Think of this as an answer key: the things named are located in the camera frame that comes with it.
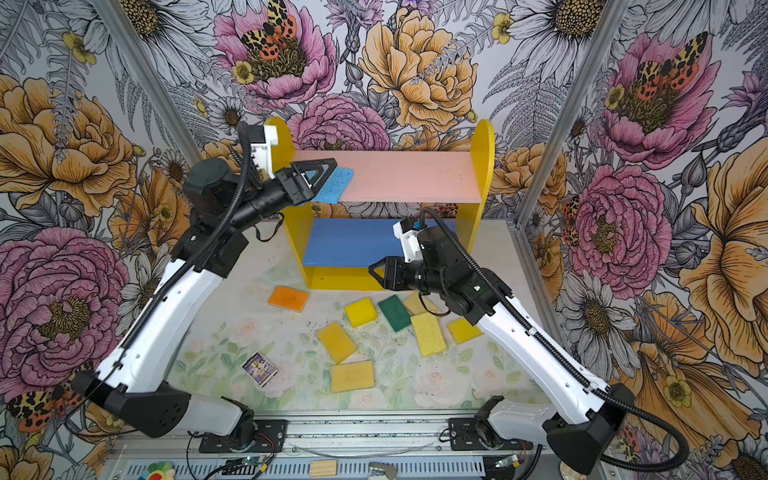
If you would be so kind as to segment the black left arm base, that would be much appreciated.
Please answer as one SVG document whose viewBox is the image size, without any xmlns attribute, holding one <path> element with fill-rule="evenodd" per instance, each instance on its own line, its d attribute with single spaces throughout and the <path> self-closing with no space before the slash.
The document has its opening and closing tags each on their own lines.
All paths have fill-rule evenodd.
<svg viewBox="0 0 768 480">
<path fill-rule="evenodd" d="M 279 453 L 286 439 L 286 420 L 256 419 L 227 436 L 203 435 L 198 451 L 203 454 Z"/>
</svg>

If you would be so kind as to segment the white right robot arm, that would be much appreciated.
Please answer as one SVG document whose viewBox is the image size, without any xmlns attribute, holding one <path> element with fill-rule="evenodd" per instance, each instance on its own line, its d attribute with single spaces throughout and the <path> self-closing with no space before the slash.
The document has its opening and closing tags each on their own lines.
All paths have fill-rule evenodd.
<svg viewBox="0 0 768 480">
<path fill-rule="evenodd" d="M 532 318 L 493 271 L 477 264 L 454 233 L 403 220 L 392 228 L 402 252 L 369 266 L 386 290 L 435 293 L 448 310 L 477 326 L 510 354 L 550 399 L 542 414 L 523 414 L 505 399 L 479 413 L 483 433 L 546 444 L 571 469 L 587 475 L 624 423 L 635 397 L 576 361 Z"/>
</svg>

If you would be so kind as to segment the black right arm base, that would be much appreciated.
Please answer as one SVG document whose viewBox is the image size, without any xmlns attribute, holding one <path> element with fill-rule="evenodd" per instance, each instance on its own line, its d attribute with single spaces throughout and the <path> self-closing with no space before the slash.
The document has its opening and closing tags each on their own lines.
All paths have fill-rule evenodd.
<svg viewBox="0 0 768 480">
<path fill-rule="evenodd" d="M 452 451 L 534 450 L 533 443 L 502 439 L 486 422 L 478 423 L 475 418 L 449 418 L 447 426 L 448 443 Z"/>
</svg>

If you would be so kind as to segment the bright yellow sponge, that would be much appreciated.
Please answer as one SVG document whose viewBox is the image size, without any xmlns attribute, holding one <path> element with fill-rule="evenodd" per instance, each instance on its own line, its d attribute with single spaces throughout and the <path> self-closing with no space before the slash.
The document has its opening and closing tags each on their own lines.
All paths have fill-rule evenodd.
<svg viewBox="0 0 768 480">
<path fill-rule="evenodd" d="M 352 328 L 358 328 L 378 319 L 378 312 L 370 298 L 363 298 L 345 306 L 345 314 Z"/>
</svg>

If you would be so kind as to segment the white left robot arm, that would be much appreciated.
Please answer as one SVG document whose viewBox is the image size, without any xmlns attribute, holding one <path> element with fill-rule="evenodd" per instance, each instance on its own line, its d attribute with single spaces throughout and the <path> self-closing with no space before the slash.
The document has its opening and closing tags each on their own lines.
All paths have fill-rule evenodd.
<svg viewBox="0 0 768 480">
<path fill-rule="evenodd" d="M 247 246 L 245 231 L 312 200 L 336 167 L 333 159 L 293 162 L 266 180 L 250 160 L 239 172 L 221 158 L 193 167 L 183 185 L 192 205 L 190 227 L 163 279 L 109 356 L 75 376 L 73 390 L 150 438 L 180 429 L 248 446 L 256 437 L 252 409 L 192 395 L 165 377 L 197 312 Z"/>
</svg>

